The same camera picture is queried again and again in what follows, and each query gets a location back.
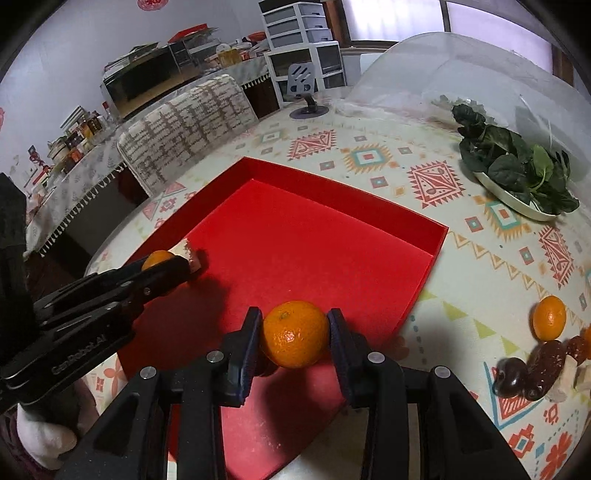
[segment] patterned chair cover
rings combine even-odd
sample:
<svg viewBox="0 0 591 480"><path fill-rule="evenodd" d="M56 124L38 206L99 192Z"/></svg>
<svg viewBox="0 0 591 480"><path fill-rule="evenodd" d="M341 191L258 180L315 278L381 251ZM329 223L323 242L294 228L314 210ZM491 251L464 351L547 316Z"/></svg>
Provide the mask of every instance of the patterned chair cover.
<svg viewBox="0 0 591 480"><path fill-rule="evenodd" d="M242 88L221 75L134 123L121 134L117 148L146 193L154 196L257 121Z"/></svg>

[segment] white food chunk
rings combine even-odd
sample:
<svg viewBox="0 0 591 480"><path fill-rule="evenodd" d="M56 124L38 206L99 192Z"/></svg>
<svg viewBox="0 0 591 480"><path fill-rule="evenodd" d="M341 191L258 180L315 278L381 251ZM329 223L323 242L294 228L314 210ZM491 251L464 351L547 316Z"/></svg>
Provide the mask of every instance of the white food chunk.
<svg viewBox="0 0 591 480"><path fill-rule="evenodd" d="M573 388L576 373L577 361L570 355L567 355L564 360L564 367L558 379L546 394L546 398L555 403L565 401L569 396L570 389Z"/></svg>
<svg viewBox="0 0 591 480"><path fill-rule="evenodd" d="M577 392L582 392L591 388L591 365L579 368L574 388Z"/></svg>
<svg viewBox="0 0 591 480"><path fill-rule="evenodd" d="M168 251L174 255L178 255L179 257L183 257L188 260L191 273L196 272L199 270L199 268L201 268L201 263L197 257L197 252L191 248L186 238L183 238L179 243L177 243Z"/></svg>

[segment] clear plastic food cover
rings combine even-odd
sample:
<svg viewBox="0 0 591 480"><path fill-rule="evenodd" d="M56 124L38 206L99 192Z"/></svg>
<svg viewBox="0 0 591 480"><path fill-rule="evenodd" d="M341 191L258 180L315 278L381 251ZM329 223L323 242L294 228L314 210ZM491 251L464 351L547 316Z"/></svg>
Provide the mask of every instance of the clear plastic food cover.
<svg viewBox="0 0 591 480"><path fill-rule="evenodd" d="M457 128L466 103L526 142L571 158L569 189L591 207L591 104L529 60L474 38L427 33L385 52L335 107L346 116Z"/></svg>

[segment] table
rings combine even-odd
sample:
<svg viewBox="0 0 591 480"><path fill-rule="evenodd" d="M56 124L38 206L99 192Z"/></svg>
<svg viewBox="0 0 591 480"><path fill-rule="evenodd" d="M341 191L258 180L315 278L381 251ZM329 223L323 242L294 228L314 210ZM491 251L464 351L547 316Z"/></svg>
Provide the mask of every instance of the table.
<svg viewBox="0 0 591 480"><path fill-rule="evenodd" d="M268 68L265 58L257 57L205 75L169 93L116 127L102 143L74 166L44 200L27 226L27 255L32 251L39 251L44 255L73 218L97 196L99 190L106 187L125 168L123 158L117 150L117 140L127 128L162 104L224 73L247 89L264 81L268 77Z"/></svg>
<svg viewBox="0 0 591 480"><path fill-rule="evenodd" d="M319 103L334 104L333 92ZM412 313L386 353L402 365L447 365L506 438L533 479L550 480L589 419L589 392L564 403L500 399L492 369L537 344L529 312L549 294L567 306L560 339L591 320L591 226L582 212L555 225L533 222L487 194L460 165L459 134L419 122L348 118L331 111L294 121L279 111L147 200L109 237L87 272L120 267L149 235L211 179L243 156L321 175L397 202L449 227ZM124 385L115 357L88 376L104 408ZM366 417L345 410L277 478L357 479ZM416 452L416 442L412 451ZM176 471L170 462L170 475Z"/></svg>

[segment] metal screw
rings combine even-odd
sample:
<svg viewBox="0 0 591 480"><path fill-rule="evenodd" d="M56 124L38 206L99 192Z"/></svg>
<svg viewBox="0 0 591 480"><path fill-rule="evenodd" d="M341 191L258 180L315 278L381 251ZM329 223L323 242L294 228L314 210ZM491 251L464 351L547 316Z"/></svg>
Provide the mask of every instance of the metal screw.
<svg viewBox="0 0 591 480"><path fill-rule="evenodd" d="M370 362L372 362L373 364L381 364L384 363L384 360L386 360L386 357L384 357L383 353L380 352L371 352L368 355L368 360Z"/></svg>
<svg viewBox="0 0 591 480"><path fill-rule="evenodd" d="M216 364L223 360L223 352L220 352L220 350L214 350L209 352L206 358L208 362Z"/></svg>
<svg viewBox="0 0 591 480"><path fill-rule="evenodd" d="M139 372L139 376L144 380L149 380L154 375L156 375L156 369L154 367L143 367L143 369Z"/></svg>
<svg viewBox="0 0 591 480"><path fill-rule="evenodd" d="M449 378L452 373L449 371L448 367L442 367L440 365L439 367L435 367L435 374L439 378Z"/></svg>

